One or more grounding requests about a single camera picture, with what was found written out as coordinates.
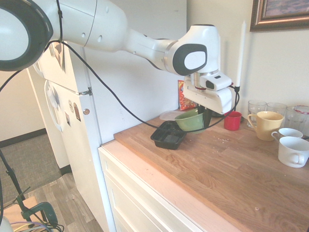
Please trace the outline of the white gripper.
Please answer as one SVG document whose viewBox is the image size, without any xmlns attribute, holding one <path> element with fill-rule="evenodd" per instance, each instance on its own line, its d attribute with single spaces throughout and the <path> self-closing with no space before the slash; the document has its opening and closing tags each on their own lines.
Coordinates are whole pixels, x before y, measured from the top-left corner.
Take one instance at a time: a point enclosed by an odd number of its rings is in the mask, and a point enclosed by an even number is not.
<svg viewBox="0 0 309 232">
<path fill-rule="evenodd" d="M 232 93 L 228 88 L 218 91 L 200 90 L 191 83 L 190 77 L 184 78 L 184 97 L 197 103 L 198 114 L 203 114 L 203 128 L 207 129 L 212 118 L 212 111 L 225 114 L 232 109 Z"/>
</svg>

